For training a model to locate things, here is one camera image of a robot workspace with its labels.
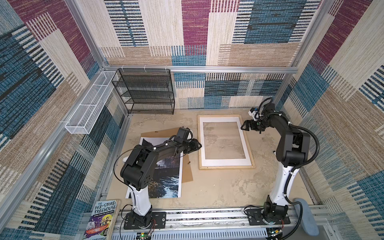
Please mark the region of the white bordered dark photo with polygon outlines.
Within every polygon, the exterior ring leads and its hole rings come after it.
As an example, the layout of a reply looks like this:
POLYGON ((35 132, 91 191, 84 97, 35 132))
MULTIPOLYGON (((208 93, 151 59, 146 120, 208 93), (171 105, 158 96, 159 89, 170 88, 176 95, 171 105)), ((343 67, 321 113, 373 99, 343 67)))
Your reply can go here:
MULTIPOLYGON (((141 144, 159 145, 167 138, 141 138, 141 144)), ((181 195, 182 155, 157 162, 155 172, 148 186, 149 198, 176 198, 181 195)))

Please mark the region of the white photo mat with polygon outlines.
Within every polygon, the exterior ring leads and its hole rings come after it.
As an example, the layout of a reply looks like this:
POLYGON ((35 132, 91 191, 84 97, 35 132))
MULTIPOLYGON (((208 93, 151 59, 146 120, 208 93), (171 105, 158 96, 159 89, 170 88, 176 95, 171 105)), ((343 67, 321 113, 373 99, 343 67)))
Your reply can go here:
POLYGON ((199 115, 200 170, 253 169, 255 161, 241 115, 199 115))

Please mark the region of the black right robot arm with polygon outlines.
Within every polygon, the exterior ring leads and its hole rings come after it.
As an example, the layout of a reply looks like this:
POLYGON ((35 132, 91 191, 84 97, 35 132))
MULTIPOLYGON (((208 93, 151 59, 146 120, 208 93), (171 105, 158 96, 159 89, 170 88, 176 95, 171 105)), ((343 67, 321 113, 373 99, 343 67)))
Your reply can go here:
POLYGON ((249 115, 253 119, 244 121, 241 130, 261 133, 266 128, 274 128, 281 136, 275 150, 279 162, 276 183, 256 217, 262 217, 267 225, 282 223, 289 205, 295 204, 289 199, 293 180, 301 167, 315 160, 320 143, 313 132, 294 125, 284 112, 276 111, 273 103, 251 108, 249 115))

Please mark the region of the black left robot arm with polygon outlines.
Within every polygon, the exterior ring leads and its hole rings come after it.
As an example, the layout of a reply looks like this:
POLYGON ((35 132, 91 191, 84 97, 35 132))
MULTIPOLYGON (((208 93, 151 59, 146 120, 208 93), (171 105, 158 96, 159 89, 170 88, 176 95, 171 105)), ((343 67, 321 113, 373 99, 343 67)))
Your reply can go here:
POLYGON ((130 189, 133 202, 129 220, 133 220, 136 226, 142 228, 155 223, 148 186, 152 181, 157 162, 193 153, 201 147, 189 128, 180 127, 176 135, 159 145, 141 144, 133 148, 120 173, 123 183, 130 189))

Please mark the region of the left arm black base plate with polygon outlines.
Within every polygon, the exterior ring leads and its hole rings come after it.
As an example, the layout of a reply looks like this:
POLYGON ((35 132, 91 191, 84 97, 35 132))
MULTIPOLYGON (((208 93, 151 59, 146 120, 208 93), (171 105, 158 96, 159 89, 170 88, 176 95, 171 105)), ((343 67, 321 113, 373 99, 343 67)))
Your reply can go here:
POLYGON ((166 219, 166 212, 148 212, 145 216, 140 216, 132 211, 125 216, 125 219, 123 221, 123 229, 164 229, 166 226, 166 219))

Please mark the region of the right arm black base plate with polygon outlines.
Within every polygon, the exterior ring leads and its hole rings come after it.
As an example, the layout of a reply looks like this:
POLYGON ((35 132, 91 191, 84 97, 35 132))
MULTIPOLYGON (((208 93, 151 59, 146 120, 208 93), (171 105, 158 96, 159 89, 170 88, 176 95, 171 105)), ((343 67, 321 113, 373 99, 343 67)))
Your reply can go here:
POLYGON ((245 213, 248 216, 249 224, 251 226, 263 226, 263 225, 289 225, 291 220, 288 215, 274 216, 271 215, 264 219, 261 209, 245 209, 245 213))

